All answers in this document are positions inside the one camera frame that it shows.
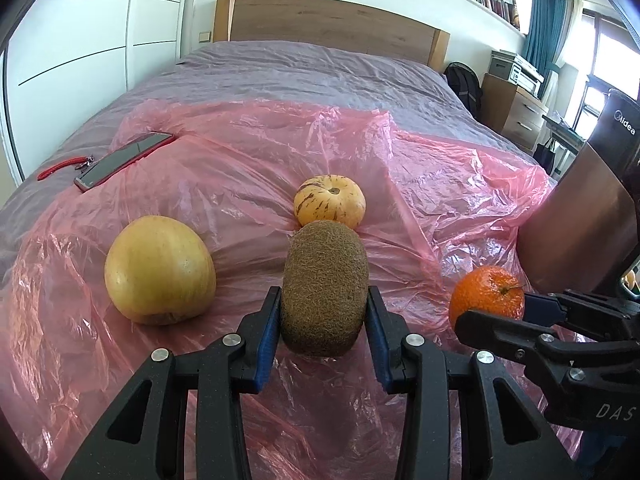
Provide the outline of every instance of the blue gripper pad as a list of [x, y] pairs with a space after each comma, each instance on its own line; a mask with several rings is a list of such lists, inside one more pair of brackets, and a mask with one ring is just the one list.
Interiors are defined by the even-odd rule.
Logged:
[[538, 294], [524, 295], [524, 319], [534, 325], [553, 326], [566, 321], [566, 312], [556, 298]]
[[272, 286], [258, 312], [242, 318], [238, 334], [244, 340], [244, 355], [231, 367], [235, 388], [242, 394], [259, 394], [269, 381], [280, 339], [279, 286]]
[[367, 310], [364, 319], [364, 327], [367, 331], [369, 348], [373, 368], [376, 371], [376, 379], [382, 384], [382, 389], [389, 393], [391, 388], [391, 370], [389, 367], [389, 344], [382, 329], [380, 316], [373, 306], [370, 298], [367, 298]]
[[409, 329], [402, 316], [387, 311], [376, 286], [369, 287], [365, 329], [378, 382], [388, 394], [406, 393], [415, 379], [415, 370], [402, 359]]
[[258, 392], [261, 392], [264, 385], [269, 381], [273, 358], [276, 355], [278, 340], [280, 339], [280, 301], [271, 309], [267, 323], [262, 332], [262, 339], [255, 356], [255, 379], [254, 385]]

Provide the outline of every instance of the bolt head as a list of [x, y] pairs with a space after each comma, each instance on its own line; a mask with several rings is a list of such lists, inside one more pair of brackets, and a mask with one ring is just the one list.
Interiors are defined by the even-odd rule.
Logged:
[[494, 362], [494, 355], [487, 350], [481, 350], [476, 354], [476, 359], [485, 365], [490, 365]]
[[571, 368], [569, 370], [569, 377], [571, 377], [574, 381], [583, 381], [586, 377], [586, 374], [581, 368]]
[[156, 363], [161, 363], [169, 357], [169, 351], [166, 348], [156, 348], [151, 352], [151, 358]]
[[420, 334], [409, 334], [406, 337], [406, 343], [411, 346], [424, 345], [424, 338]]
[[237, 346], [241, 341], [242, 338], [238, 334], [227, 334], [222, 338], [225, 346]]

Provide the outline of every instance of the red lanyard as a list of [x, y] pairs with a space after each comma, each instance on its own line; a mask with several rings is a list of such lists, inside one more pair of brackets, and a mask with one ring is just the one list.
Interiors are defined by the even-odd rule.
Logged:
[[66, 168], [67, 166], [76, 165], [76, 170], [84, 170], [84, 168], [88, 168], [89, 165], [94, 161], [94, 156], [75, 156], [74, 158], [69, 158], [67, 160], [63, 160], [51, 166], [48, 170], [44, 170], [40, 174], [38, 174], [38, 181], [44, 180], [49, 175], [55, 173], [60, 168]]

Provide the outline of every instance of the wooden drawer cabinet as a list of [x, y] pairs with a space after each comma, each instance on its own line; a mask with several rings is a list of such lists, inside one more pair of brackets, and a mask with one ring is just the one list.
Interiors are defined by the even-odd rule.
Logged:
[[486, 74], [482, 82], [480, 122], [525, 152], [532, 152], [548, 113], [525, 89]]

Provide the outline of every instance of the black bag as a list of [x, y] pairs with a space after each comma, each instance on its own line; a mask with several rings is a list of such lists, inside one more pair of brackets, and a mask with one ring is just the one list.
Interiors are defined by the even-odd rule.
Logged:
[[444, 71], [447, 83], [475, 120], [480, 116], [482, 89], [478, 76], [467, 65], [451, 63]]
[[536, 152], [533, 154], [534, 160], [542, 166], [542, 169], [545, 170], [549, 176], [551, 176], [551, 172], [554, 170], [554, 164], [556, 163], [556, 154], [551, 149], [553, 143], [554, 138], [549, 137], [549, 140], [545, 144], [536, 146]]

